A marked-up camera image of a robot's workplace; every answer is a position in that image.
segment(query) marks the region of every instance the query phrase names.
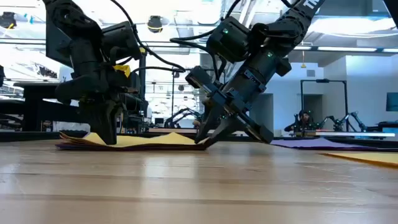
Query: fluorescent light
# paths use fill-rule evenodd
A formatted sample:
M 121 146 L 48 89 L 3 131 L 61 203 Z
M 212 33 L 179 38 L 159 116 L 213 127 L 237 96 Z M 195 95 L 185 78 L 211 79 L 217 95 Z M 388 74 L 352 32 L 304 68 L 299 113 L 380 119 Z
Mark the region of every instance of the fluorescent light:
M 0 44 L 42 44 L 45 45 L 45 40 L 32 40 L 32 39 L 8 39 L 0 38 Z
M 294 50 L 311 50 L 312 47 L 308 46 L 296 46 Z
M 377 49 L 370 47 L 318 47 L 318 50 L 340 52 L 375 52 Z
M 383 49 L 385 53 L 398 53 L 398 49 Z

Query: monitor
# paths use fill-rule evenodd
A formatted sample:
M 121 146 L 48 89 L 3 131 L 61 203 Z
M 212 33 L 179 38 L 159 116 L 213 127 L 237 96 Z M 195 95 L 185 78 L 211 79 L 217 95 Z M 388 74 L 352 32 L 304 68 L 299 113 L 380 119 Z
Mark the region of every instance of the monitor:
M 398 93 L 387 93 L 386 111 L 398 111 Z
M 164 119 L 163 118 L 155 118 L 155 124 L 163 124 Z

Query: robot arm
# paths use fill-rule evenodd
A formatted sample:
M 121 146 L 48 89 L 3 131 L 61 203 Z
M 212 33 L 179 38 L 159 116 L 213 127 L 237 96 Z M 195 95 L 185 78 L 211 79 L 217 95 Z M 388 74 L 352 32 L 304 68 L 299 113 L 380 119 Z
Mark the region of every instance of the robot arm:
M 235 18 L 228 17 L 209 36 L 206 46 L 234 63 L 245 60 L 233 78 L 225 85 L 212 82 L 201 67 L 195 67 L 186 80 L 194 88 L 208 93 L 204 121 L 195 142 L 207 137 L 220 114 L 230 116 L 221 121 L 214 133 L 206 140 L 208 146 L 219 138 L 239 129 L 254 139 L 269 143 L 274 135 L 263 125 L 256 124 L 247 114 L 253 101 L 263 93 L 272 76 L 284 76 L 291 70 L 284 57 L 305 37 L 311 20 L 325 0 L 299 0 L 271 24 L 255 24 L 251 30 Z
M 192 113 L 193 110 L 191 110 L 190 108 L 180 109 L 180 110 L 179 110 L 177 113 L 175 113 L 173 116 L 171 116 L 171 117 L 169 117 L 169 118 L 166 119 L 166 121 L 165 121 L 165 123 L 164 123 L 164 127 L 165 127 L 165 128 L 173 128 L 173 127 L 174 127 L 174 123 L 175 123 L 175 122 L 173 122 L 173 119 L 174 119 L 176 116 L 178 116 L 178 115 L 180 115 L 180 114 L 182 114 L 182 113 L 184 113 L 184 112 L 186 112 L 186 111 L 189 111 L 190 113 Z
M 330 119 L 330 117 L 327 116 L 321 123 L 318 123 L 318 124 L 317 124 L 316 128 L 317 128 L 317 129 L 323 128 L 324 125 L 326 124 L 326 122 L 327 122 L 329 119 Z
M 359 128 L 361 128 L 361 132 L 366 132 L 368 130 L 368 127 L 358 117 L 358 112 L 352 112 L 349 115 L 351 115 L 355 121 L 358 123 Z
M 106 144 L 116 144 L 116 117 L 125 106 L 120 94 L 132 91 L 133 77 L 116 65 L 129 56 L 142 57 L 133 28 L 122 22 L 105 29 L 85 16 L 72 0 L 43 0 L 47 11 L 47 30 L 62 31 L 69 41 L 47 34 L 46 56 L 73 66 L 72 80 L 60 83 L 57 100 L 70 104 L 79 100 L 79 113 Z M 50 49 L 65 60 L 54 57 Z
M 186 118 L 187 116 L 190 116 L 190 115 L 194 115 L 194 116 L 197 117 L 197 115 L 195 113 L 192 113 L 192 112 L 185 113 L 181 118 L 176 119 L 175 121 L 172 121 L 171 127 L 174 127 L 179 121 L 181 121 L 182 119 L 184 119 L 184 118 Z

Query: yellow paper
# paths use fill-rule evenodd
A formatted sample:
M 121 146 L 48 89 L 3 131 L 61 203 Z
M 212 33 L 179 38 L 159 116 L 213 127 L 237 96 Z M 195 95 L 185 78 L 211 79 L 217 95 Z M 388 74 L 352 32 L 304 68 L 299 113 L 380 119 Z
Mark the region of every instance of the yellow paper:
M 324 155 L 349 159 L 352 161 L 365 162 L 378 166 L 398 167 L 398 153 L 325 153 Z
M 83 140 L 88 144 L 106 146 L 105 142 L 96 133 L 89 133 L 83 139 L 71 138 L 71 137 L 69 138 L 76 141 Z M 179 144 L 179 145 L 193 146 L 195 145 L 195 142 L 194 140 L 179 135 L 177 133 L 170 133 L 153 138 L 118 136 L 118 143 L 116 145 L 112 145 L 109 147 L 129 147 L 129 146 L 140 146 L 144 144 Z
M 124 75 L 129 78 L 131 70 L 129 65 L 115 65 L 113 67 L 115 70 L 124 72 Z

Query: wooden tabletop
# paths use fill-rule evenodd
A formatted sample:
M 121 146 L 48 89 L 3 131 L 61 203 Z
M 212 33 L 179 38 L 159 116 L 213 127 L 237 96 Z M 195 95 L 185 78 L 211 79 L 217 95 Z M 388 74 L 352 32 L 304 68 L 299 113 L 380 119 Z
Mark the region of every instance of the wooden tabletop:
M 397 223 L 398 172 L 258 143 L 206 152 L 0 143 L 0 222 Z

